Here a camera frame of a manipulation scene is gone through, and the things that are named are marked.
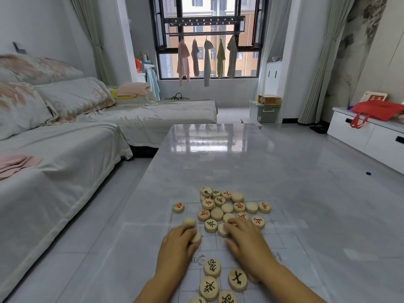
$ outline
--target curtain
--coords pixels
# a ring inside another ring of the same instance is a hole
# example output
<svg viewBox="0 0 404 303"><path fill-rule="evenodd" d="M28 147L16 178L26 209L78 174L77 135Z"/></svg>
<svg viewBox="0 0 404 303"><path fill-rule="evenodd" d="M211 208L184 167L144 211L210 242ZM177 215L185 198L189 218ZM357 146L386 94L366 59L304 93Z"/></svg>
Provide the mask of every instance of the curtain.
<svg viewBox="0 0 404 303"><path fill-rule="evenodd" d="M304 108L300 112L298 119L298 122L301 124L318 123L320 121L321 109L336 57L336 55L331 56L331 51L336 49L336 45L339 45L337 37L341 35L354 1L355 0L331 0L327 32L320 60L317 64L317 71L313 78Z"/></svg>
<svg viewBox="0 0 404 303"><path fill-rule="evenodd" d="M267 62L272 61L271 59L269 59L270 54L272 53L279 54L282 44L278 41L282 40L283 37L286 37L286 30L288 28L291 4L292 0L269 1L265 42L261 52L262 55L259 67L258 87L255 92L255 99L257 99L259 94L264 94L265 78L266 78L265 72L267 70Z"/></svg>
<svg viewBox="0 0 404 303"><path fill-rule="evenodd" d="M98 79L106 85L115 85L108 56L101 44L96 0L71 0L81 26L93 48Z"/></svg>

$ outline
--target folded towel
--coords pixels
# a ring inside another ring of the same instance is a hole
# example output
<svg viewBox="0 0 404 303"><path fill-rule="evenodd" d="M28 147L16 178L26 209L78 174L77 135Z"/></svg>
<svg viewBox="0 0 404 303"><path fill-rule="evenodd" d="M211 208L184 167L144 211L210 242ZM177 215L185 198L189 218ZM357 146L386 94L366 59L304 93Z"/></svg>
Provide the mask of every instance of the folded towel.
<svg viewBox="0 0 404 303"><path fill-rule="evenodd" d="M14 173L27 167L37 166L42 158L26 155L3 155L0 156L0 181L11 177Z"/></svg>
<svg viewBox="0 0 404 303"><path fill-rule="evenodd" d="M138 96L118 96L116 92L117 89L111 89L111 94L115 99L125 100L125 99L135 99L138 97Z"/></svg>
<svg viewBox="0 0 404 303"><path fill-rule="evenodd" d="M127 82L118 87L117 96L145 96L150 92L150 85L147 83Z"/></svg>

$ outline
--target yellow cloth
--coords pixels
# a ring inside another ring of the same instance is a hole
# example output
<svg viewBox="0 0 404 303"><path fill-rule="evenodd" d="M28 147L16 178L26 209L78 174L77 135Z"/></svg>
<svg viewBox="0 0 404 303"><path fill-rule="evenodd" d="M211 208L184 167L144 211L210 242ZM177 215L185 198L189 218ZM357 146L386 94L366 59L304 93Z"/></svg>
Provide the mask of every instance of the yellow cloth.
<svg viewBox="0 0 404 303"><path fill-rule="evenodd" d="M117 91L117 89L112 89L111 90L111 94L115 99L124 100L124 99L134 99L134 98L138 97L138 96L117 96L116 91Z"/></svg>

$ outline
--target cabinet drawer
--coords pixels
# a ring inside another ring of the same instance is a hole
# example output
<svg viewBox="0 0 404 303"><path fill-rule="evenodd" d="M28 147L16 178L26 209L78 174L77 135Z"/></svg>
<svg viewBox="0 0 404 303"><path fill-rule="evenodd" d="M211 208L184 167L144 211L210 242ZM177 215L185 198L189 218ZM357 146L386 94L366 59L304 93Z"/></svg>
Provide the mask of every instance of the cabinet drawer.
<svg viewBox="0 0 404 303"><path fill-rule="evenodd" d="M334 112L328 134L342 142L356 148L359 151L364 151L375 125L366 122L360 129L352 128L350 122L353 117L343 113Z"/></svg>
<svg viewBox="0 0 404 303"><path fill-rule="evenodd" d="M376 125L364 152L404 173L404 134Z"/></svg>

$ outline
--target red bag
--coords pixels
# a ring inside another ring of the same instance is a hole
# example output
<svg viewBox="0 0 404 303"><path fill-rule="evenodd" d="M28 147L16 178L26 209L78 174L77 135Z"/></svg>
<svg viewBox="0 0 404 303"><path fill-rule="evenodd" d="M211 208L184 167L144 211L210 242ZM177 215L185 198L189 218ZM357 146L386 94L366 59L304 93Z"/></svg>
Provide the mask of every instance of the red bag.
<svg viewBox="0 0 404 303"><path fill-rule="evenodd" d="M404 105L388 101L366 101L359 102L351 108L351 111L357 113L351 122L351 127L361 128L369 117L382 121L389 121L394 115L404 111ZM362 123L359 123L359 116L361 114L364 114L365 118Z"/></svg>

